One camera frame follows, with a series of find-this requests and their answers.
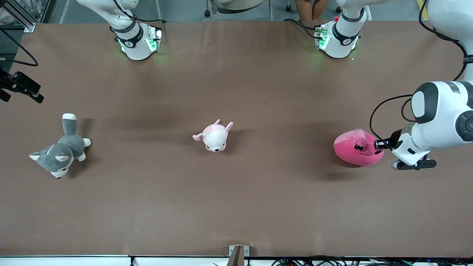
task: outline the pink plush toy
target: pink plush toy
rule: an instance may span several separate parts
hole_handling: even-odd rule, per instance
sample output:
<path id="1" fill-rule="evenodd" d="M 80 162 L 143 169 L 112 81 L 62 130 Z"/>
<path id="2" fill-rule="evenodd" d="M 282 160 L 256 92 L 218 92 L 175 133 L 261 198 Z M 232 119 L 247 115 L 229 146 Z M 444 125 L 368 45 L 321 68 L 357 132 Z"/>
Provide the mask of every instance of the pink plush toy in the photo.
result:
<path id="1" fill-rule="evenodd" d="M 383 157 L 384 150 L 375 148 L 375 140 L 370 133 L 357 128 L 338 136 L 333 143 L 335 154 L 351 164 L 372 166 Z"/>
<path id="2" fill-rule="evenodd" d="M 193 135 L 195 141 L 203 141 L 208 151 L 224 151 L 227 147 L 227 137 L 233 122 L 228 123 L 227 127 L 219 124 L 220 119 L 209 125 L 199 135 Z"/>

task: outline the plush ear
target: plush ear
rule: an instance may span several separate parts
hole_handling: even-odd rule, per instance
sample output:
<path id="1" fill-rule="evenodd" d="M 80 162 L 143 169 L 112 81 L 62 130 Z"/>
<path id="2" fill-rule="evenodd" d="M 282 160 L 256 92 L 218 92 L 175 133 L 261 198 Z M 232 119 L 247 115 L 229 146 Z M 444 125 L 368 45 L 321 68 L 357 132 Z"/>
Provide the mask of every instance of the plush ear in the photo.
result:
<path id="1" fill-rule="evenodd" d="M 195 141 L 199 142 L 202 140 L 202 133 L 200 133 L 199 135 L 193 135 L 192 137 Z"/>
<path id="2" fill-rule="evenodd" d="M 33 153 L 30 154 L 30 158 L 35 160 L 35 161 L 37 161 L 39 159 L 39 156 L 40 156 L 39 152 L 33 152 Z"/>
<path id="3" fill-rule="evenodd" d="M 67 161 L 69 156 L 55 156 L 58 161 Z"/>
<path id="4" fill-rule="evenodd" d="M 227 127 L 225 128 L 225 131 L 230 131 L 230 128 L 232 128 L 233 122 L 228 123 Z"/>

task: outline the yellow floor tape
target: yellow floor tape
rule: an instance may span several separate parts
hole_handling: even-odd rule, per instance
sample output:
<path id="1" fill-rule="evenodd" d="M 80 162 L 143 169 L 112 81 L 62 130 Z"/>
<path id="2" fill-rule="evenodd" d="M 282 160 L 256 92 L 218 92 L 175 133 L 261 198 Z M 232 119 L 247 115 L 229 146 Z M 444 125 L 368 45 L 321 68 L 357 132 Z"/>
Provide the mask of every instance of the yellow floor tape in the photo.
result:
<path id="1" fill-rule="evenodd" d="M 419 5 L 419 10 L 422 8 L 422 5 L 424 4 L 423 0 L 417 0 L 417 4 Z M 424 8 L 424 11 L 422 12 L 422 19 L 428 20 L 429 17 L 427 16 L 427 9 Z"/>

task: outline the plush toy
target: plush toy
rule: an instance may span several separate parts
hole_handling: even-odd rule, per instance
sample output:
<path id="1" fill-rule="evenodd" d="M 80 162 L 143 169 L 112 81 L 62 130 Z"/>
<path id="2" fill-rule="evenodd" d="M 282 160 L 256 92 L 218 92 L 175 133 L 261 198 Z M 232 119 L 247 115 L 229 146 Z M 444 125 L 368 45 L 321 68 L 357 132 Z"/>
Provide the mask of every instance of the plush toy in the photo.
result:
<path id="1" fill-rule="evenodd" d="M 40 152 L 30 154 L 31 159 L 50 171 L 56 178 L 64 176 L 75 159 L 85 160 L 84 148 L 92 144 L 90 139 L 76 135 L 77 117 L 75 115 L 62 115 L 62 129 L 64 136 L 57 143 Z"/>
<path id="2" fill-rule="evenodd" d="M 384 150 L 375 148 L 375 140 L 370 133 L 361 128 L 348 131 L 338 136 L 333 143 L 335 154 L 351 164 L 372 166 L 383 157 Z"/>
<path id="3" fill-rule="evenodd" d="M 224 151 L 227 147 L 227 137 L 233 122 L 228 123 L 227 127 L 219 124 L 220 119 L 209 125 L 198 135 L 193 135 L 195 141 L 203 141 L 208 151 Z"/>

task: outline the black cable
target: black cable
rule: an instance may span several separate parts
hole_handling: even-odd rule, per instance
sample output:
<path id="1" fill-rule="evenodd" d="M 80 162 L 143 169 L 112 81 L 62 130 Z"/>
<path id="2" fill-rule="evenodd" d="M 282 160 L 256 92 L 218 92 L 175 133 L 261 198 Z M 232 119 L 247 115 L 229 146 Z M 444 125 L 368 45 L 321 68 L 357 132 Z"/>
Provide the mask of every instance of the black cable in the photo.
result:
<path id="1" fill-rule="evenodd" d="M 425 5 L 427 4 L 428 1 L 429 0 L 424 0 L 424 4 L 422 5 L 422 7 L 420 9 L 420 12 L 419 12 L 419 23 L 420 23 L 420 25 L 422 27 L 424 27 L 424 29 L 426 29 L 426 30 L 432 32 L 433 34 L 435 34 L 440 39 L 450 41 L 450 42 L 456 44 L 460 48 L 460 50 L 462 50 L 463 57 L 465 58 L 468 54 L 466 53 L 465 47 L 463 47 L 463 45 L 460 43 L 459 40 L 455 40 L 453 38 L 448 37 L 447 35 L 441 34 L 440 32 L 436 31 L 435 29 L 431 29 L 431 28 L 427 27 L 424 24 L 424 22 L 422 22 L 422 12 L 424 11 Z M 458 75 L 453 80 L 457 80 L 463 74 L 463 71 L 465 71 L 466 65 L 467 65 L 466 63 L 463 63 L 462 69 L 460 70 Z"/>
<path id="2" fill-rule="evenodd" d="M 27 62 L 23 62 L 23 61 L 17 61 L 17 60 L 12 60 L 12 59 L 5 59 L 5 61 L 8 61 L 8 62 L 12 62 L 12 63 L 18 63 L 18 64 L 22 64 L 22 65 L 27 65 L 27 66 L 38 66 L 38 61 L 36 60 L 36 58 L 30 54 L 30 52 L 28 52 L 27 49 L 25 49 L 19 42 L 17 42 L 12 36 L 10 36 L 10 34 L 8 34 L 8 32 L 6 32 L 2 27 L 0 27 L 0 30 L 8 37 L 10 38 L 10 40 L 12 40 L 14 43 L 16 43 L 16 45 L 18 45 L 18 47 L 20 47 L 23 51 L 25 51 L 25 53 L 27 55 L 29 55 L 29 57 L 31 57 L 31 59 L 33 59 L 33 61 L 35 62 L 34 64 L 32 63 L 27 63 Z"/>
<path id="3" fill-rule="evenodd" d="M 415 120 L 411 120 L 409 118 L 407 118 L 405 115 L 404 115 L 404 107 L 406 107 L 407 103 L 411 101 L 412 98 L 409 98 L 407 101 L 404 102 L 403 106 L 401 107 L 401 116 L 404 118 L 404 120 L 406 120 L 407 122 L 411 122 L 411 123 L 415 123 L 416 121 Z"/>
<path id="4" fill-rule="evenodd" d="M 373 110 L 373 112 L 371 113 L 371 116 L 369 117 L 369 129 L 371 130 L 371 132 L 373 133 L 373 135 L 375 135 L 379 140 L 382 140 L 383 138 L 381 138 L 378 134 L 376 134 L 376 132 L 373 130 L 373 116 L 375 115 L 375 112 L 378 110 L 378 108 L 380 106 L 382 106 L 384 103 L 386 102 L 389 102 L 389 101 L 392 101 L 392 100 L 396 100 L 396 99 L 399 99 L 399 98 L 404 98 L 404 97 L 412 97 L 412 94 L 406 94 L 406 95 L 401 95 L 401 96 L 396 96 L 396 97 L 392 97 L 392 98 L 389 98 L 387 100 L 384 100 L 382 101 L 380 104 L 378 104 L 376 106 L 376 108 Z"/>
<path id="5" fill-rule="evenodd" d="M 294 20 L 294 19 L 291 19 L 291 18 L 287 18 L 287 19 L 285 19 L 285 20 L 283 20 L 283 21 L 293 22 L 293 23 L 295 23 L 296 25 L 299 25 L 301 28 L 303 28 L 304 31 L 307 33 L 307 35 L 311 36 L 311 37 L 314 38 L 314 39 L 322 40 L 321 37 L 314 36 L 314 35 L 310 34 L 310 32 L 307 31 L 308 29 L 315 31 L 315 27 L 306 26 L 306 25 L 304 25 L 304 24 L 302 23 L 302 21 L 297 21 L 297 20 Z"/>
<path id="6" fill-rule="evenodd" d="M 118 7 L 118 9 L 123 12 L 127 17 L 129 17 L 131 20 L 139 20 L 142 22 L 155 22 L 155 21 L 161 21 L 161 22 L 166 22 L 164 19 L 153 19 L 153 20 L 146 20 L 146 19 L 141 19 L 136 16 L 130 16 L 128 13 L 125 12 L 125 10 L 122 9 L 122 7 L 118 4 L 117 0 L 114 0 L 115 5 Z"/>

